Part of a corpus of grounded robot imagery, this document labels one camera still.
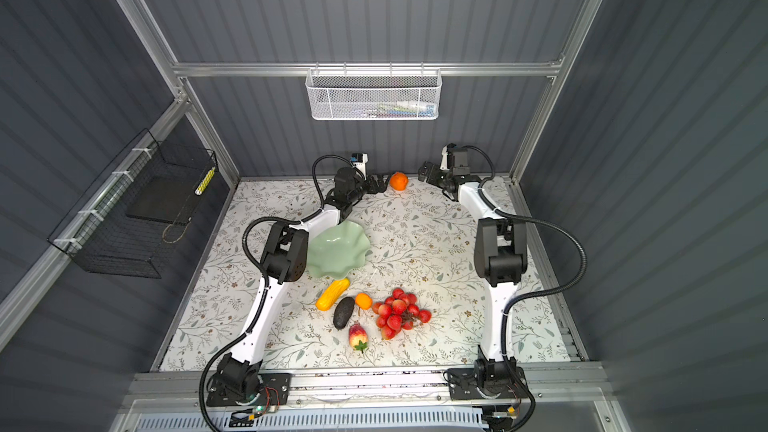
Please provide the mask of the orange fake tangerine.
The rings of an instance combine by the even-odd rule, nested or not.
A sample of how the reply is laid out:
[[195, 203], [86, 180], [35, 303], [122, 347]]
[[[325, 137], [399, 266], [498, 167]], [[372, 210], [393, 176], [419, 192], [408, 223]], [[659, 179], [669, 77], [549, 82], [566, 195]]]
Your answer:
[[405, 191], [408, 183], [409, 178], [402, 172], [395, 172], [389, 179], [389, 186], [396, 192]]

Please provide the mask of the green scalloped fruit bowl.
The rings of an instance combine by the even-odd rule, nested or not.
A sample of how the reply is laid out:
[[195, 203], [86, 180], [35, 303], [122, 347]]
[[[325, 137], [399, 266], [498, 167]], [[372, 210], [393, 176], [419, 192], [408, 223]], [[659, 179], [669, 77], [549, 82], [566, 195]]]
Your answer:
[[370, 248], [364, 228], [344, 221], [309, 241], [306, 272], [312, 278], [344, 279], [366, 263]]

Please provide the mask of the yellow fake corn cob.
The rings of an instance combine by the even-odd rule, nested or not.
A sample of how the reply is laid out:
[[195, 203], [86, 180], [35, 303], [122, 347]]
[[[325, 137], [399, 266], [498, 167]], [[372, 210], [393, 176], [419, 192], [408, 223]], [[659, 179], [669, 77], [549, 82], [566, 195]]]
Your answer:
[[349, 286], [348, 278], [334, 280], [316, 300], [315, 307], [320, 311], [330, 310]]

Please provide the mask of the small fake orange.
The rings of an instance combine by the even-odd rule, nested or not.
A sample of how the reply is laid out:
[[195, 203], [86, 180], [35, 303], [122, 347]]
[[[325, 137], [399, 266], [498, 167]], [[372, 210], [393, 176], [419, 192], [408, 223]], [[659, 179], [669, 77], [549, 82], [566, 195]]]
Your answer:
[[358, 293], [355, 297], [355, 303], [362, 310], [369, 310], [373, 306], [372, 298], [366, 293]]

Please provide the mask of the dark fake avocado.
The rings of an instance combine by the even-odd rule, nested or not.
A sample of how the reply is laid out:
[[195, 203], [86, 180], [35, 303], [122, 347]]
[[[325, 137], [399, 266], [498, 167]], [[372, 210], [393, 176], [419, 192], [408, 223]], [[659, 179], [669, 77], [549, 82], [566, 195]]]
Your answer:
[[347, 326], [355, 306], [356, 303], [353, 297], [344, 297], [338, 302], [333, 315], [333, 326], [337, 330], [343, 330]]

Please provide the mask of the red fake grape bunch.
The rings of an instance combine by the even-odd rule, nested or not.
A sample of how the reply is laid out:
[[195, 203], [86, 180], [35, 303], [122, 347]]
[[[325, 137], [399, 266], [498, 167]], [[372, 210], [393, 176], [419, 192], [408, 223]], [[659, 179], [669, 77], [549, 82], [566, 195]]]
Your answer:
[[383, 301], [375, 301], [371, 305], [375, 315], [375, 324], [385, 341], [394, 339], [403, 331], [413, 330], [418, 326], [428, 324], [432, 320], [432, 312], [419, 306], [414, 293], [396, 287]]

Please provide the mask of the red yellow fake mango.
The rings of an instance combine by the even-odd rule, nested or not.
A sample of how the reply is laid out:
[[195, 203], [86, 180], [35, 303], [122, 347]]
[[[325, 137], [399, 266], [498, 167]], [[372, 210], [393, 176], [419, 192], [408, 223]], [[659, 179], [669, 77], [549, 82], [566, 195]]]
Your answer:
[[358, 352], [364, 353], [369, 345], [369, 338], [366, 330], [359, 323], [354, 323], [349, 328], [349, 345]]

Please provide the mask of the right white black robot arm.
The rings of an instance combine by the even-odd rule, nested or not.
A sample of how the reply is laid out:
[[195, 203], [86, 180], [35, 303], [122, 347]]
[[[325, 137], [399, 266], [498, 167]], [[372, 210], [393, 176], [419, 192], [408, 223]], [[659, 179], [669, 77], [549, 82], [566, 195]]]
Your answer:
[[500, 206], [484, 190], [493, 180], [495, 169], [491, 168], [486, 178], [471, 172], [471, 151], [489, 158], [477, 146], [450, 143], [443, 148], [440, 163], [423, 163], [418, 179], [439, 188], [446, 198], [459, 203], [476, 220], [474, 270], [484, 283], [486, 299], [473, 377], [465, 382], [482, 396], [498, 397], [515, 392], [512, 371], [516, 361], [509, 354], [511, 311], [507, 305], [517, 297], [527, 271], [527, 234], [525, 225], [503, 216]]

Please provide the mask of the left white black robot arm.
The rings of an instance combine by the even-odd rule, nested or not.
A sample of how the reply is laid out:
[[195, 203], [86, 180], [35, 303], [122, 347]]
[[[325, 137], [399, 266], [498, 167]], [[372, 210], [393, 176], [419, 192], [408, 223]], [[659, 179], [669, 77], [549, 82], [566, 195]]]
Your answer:
[[390, 178], [365, 175], [362, 163], [349, 161], [336, 172], [329, 193], [320, 195], [320, 208], [309, 216], [266, 216], [248, 224], [241, 246], [261, 274], [262, 290], [240, 334], [204, 366], [198, 386], [202, 410], [218, 405], [216, 394], [226, 405], [241, 406], [268, 405], [280, 398], [260, 376], [276, 307], [306, 270], [318, 277], [341, 276], [365, 264], [370, 243], [361, 226], [347, 217], [364, 196], [385, 192]]

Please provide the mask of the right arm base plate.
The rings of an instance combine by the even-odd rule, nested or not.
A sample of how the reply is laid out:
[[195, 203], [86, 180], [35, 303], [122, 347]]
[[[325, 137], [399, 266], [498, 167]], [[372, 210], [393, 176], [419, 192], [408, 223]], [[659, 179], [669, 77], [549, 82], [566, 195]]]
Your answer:
[[527, 394], [503, 373], [500, 378], [487, 378], [484, 372], [474, 368], [449, 368], [442, 373], [448, 385], [452, 400], [495, 400], [511, 399], [517, 401]]

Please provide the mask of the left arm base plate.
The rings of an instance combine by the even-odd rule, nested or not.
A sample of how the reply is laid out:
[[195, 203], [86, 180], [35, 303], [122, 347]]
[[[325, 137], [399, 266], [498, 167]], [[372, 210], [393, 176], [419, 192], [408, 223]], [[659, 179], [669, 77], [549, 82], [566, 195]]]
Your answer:
[[233, 380], [216, 373], [206, 385], [205, 404], [209, 407], [272, 407], [287, 403], [293, 376], [289, 373], [250, 373], [245, 381]]

